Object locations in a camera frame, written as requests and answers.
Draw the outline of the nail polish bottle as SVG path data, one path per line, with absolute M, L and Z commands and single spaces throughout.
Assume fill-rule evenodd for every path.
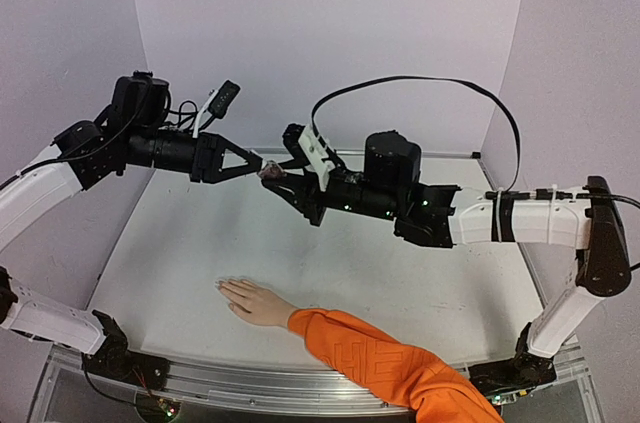
M 279 163 L 273 160 L 267 160 L 263 168 L 257 173 L 261 180 L 280 179 L 286 175 L 286 171 Z

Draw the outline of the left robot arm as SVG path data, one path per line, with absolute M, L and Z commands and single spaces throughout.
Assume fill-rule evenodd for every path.
M 26 167 L 1 184 L 1 247 L 60 223 L 62 207 L 130 166 L 184 174 L 196 184 L 218 184 L 260 170 L 261 158 L 229 139 L 194 127 L 171 129 L 170 85 L 150 72 L 117 79 L 111 102 L 93 120 L 55 136 Z M 1 271 L 1 327 L 93 356 L 116 380 L 131 376 L 133 354 L 116 321 L 46 296 Z

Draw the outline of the orange sleeve forearm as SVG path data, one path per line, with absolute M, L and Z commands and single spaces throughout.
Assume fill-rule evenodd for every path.
M 500 422 L 489 401 L 434 353 L 403 344 L 342 311 L 303 309 L 288 329 L 307 350 L 382 401 L 415 412 L 418 422 Z

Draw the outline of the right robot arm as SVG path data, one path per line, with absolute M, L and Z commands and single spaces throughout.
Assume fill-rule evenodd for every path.
M 290 125 L 283 140 L 292 160 L 268 162 L 259 176 L 313 226 L 327 209 L 336 209 L 389 220 L 395 236 L 420 247 L 492 242 L 574 249 L 576 262 L 562 292 L 525 332 L 530 355 L 552 358 L 592 309 L 631 283 L 619 199 L 602 177 L 567 190 L 425 185 L 420 147 L 396 131 L 366 139 L 360 171 L 348 169 L 310 126 Z

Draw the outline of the mannequin hand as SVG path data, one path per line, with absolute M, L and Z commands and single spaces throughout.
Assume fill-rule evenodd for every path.
M 228 300 L 229 309 L 254 326 L 287 328 L 289 318 L 298 310 L 270 289 L 249 280 L 221 280 L 217 289 Z

